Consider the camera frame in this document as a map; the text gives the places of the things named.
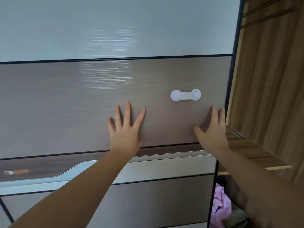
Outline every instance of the pink clothing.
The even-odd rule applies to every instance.
[[[224,188],[219,184],[215,186],[214,200],[211,212],[210,227],[224,228],[222,220],[231,214],[230,198],[224,193]]]

